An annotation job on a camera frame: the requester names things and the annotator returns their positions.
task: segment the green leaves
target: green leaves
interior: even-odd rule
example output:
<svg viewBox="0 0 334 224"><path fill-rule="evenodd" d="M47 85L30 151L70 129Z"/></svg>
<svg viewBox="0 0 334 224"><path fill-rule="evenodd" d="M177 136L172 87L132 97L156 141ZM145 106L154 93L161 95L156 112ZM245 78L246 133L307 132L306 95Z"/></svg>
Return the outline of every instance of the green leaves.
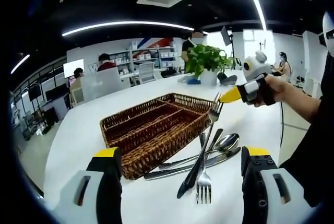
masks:
<svg viewBox="0 0 334 224"><path fill-rule="evenodd" d="M200 44L189 48L185 69L186 72L194 73L198 78L204 69L208 71L225 70L225 66L230 64L231 60L227 58L224 50Z"/></svg>

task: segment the floor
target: floor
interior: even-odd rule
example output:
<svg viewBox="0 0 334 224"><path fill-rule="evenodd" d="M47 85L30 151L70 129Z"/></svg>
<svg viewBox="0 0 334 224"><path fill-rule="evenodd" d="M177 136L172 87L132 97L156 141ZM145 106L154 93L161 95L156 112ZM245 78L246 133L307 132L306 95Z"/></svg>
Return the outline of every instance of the floor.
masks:
<svg viewBox="0 0 334 224"><path fill-rule="evenodd" d="M293 154L309 126L286 104L283 104L283 115L284 133L279 164L282 164ZM26 173L41 190L43 190L47 156L59 126L60 123L57 123L46 135L34 135L19 157Z"/></svg>
<svg viewBox="0 0 334 224"><path fill-rule="evenodd" d="M283 103L284 132L279 156L279 164L289 159L302 141L309 127L309 122Z"/></svg>
<svg viewBox="0 0 334 224"><path fill-rule="evenodd" d="M56 123L45 135L33 135L28 141L25 150L19 155L19 160L24 170L42 191L47 156L60 124L60 122Z"/></svg>

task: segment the human hand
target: human hand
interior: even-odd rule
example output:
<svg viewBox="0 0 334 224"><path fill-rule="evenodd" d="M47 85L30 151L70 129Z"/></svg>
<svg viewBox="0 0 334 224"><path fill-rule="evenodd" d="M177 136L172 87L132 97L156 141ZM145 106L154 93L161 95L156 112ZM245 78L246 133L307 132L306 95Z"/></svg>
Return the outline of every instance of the human hand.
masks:
<svg viewBox="0 0 334 224"><path fill-rule="evenodd" d="M267 85L272 89L275 101L276 102L283 101L285 96L285 90L286 87L289 85L289 83L270 74L266 76L265 81ZM254 106L257 108L261 105L265 105L265 103L261 95L258 95L254 100Z"/></svg>

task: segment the potted plant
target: potted plant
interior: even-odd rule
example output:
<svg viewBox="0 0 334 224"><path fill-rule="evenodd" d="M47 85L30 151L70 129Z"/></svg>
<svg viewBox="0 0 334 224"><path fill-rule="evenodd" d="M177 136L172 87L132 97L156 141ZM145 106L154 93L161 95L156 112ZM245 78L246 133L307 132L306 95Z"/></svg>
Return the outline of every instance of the potted plant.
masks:
<svg viewBox="0 0 334 224"><path fill-rule="evenodd" d="M185 71L194 73L201 84L214 86L217 84L217 73L225 71L225 66L230 64L224 50L200 44L189 48Z"/></svg>

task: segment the silverware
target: silverware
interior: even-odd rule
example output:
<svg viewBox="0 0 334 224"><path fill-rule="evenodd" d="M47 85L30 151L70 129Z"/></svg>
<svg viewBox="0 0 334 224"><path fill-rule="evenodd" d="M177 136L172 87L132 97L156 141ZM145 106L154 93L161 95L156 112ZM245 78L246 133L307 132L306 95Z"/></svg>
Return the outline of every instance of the silverware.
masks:
<svg viewBox="0 0 334 224"><path fill-rule="evenodd" d="M232 149L228 152L225 152L223 154L220 154L220 155L217 155L215 157L209 158L205 162L205 167L210 168L210 167L213 167L217 164L220 164L220 163L230 159L231 157L233 157L240 150L241 150L241 148L237 147L237 148L234 148L234 149ZM165 177L173 176L173 175L176 175L176 174L179 174L179 173L184 173L184 172L190 171L192 167L193 167L193 165L188 165L188 166L184 166L184 167L181 167L181 168L174 168L174 169L150 172L150 173L144 174L144 178L148 181L156 180L156 179L160 179L160 178L165 178Z"/></svg>
<svg viewBox="0 0 334 224"><path fill-rule="evenodd" d="M203 146L204 146L204 143L205 143L205 133L201 133L199 135L199 142L200 142L200 147L202 149ZM202 171L203 171L203 162L201 162L199 169L200 169L200 172L202 173Z"/></svg>
<svg viewBox="0 0 334 224"><path fill-rule="evenodd" d="M226 152L231 150L233 147L235 147L239 142L239 134L228 134L220 139L218 139L217 141L215 141L214 146L212 147L212 149L210 151L206 151L205 152L205 156L206 158L208 158L208 156L214 152ZM183 160L178 160L178 161L174 161L171 163L164 163L162 165L159 166L160 169L171 169L173 167L179 166L181 164L185 164L187 162L190 162L192 160L195 160L198 157L198 155L194 155L192 157L183 159Z"/></svg>
<svg viewBox="0 0 334 224"><path fill-rule="evenodd" d="M198 177L197 183L196 183L196 201L198 203L199 192L200 192L200 198L203 204L203 193L204 193L205 204L207 204L208 197L209 197L209 203L211 203L211 178L207 174L207 169L205 167L205 155L203 155L202 157L203 158L202 158L201 166L203 166L203 170L202 170L201 175Z"/></svg>
<svg viewBox="0 0 334 224"><path fill-rule="evenodd" d="M216 134L214 135L214 137L212 139L212 142L210 144L210 147L205 152L206 158L208 158L209 152L213 150L215 144L220 139L222 133L223 133L223 129L221 129L221 128L217 129ZM178 161L174 161L174 162L171 162L171 163L163 163L163 164L161 164L159 166L159 169L161 169L161 170L170 169L170 168L173 168L173 167L176 167L176 166L188 163L189 161L195 160L197 157L198 157L198 155L194 155L192 157L189 157L189 158L186 158L186 159L183 159L183 160L178 160Z"/></svg>
<svg viewBox="0 0 334 224"><path fill-rule="evenodd" d="M201 159L202 159L202 157L205 153L205 149L208 145L213 125L218 120L219 114L220 114L221 109L223 107L223 103L221 103L219 101L219 98L220 98L220 94L218 93L217 96L214 99L213 107L209 110L209 119L211 121L211 125L210 125L210 128L209 128L209 133L207 135L204 146L203 146L196 162L194 163L194 165L193 165L192 169L190 170L189 174L187 175L186 179L182 182L180 188L177 191L177 196L176 197L178 199L180 199L188 189L192 188L195 185L198 170L199 170L200 161L201 161Z"/></svg>

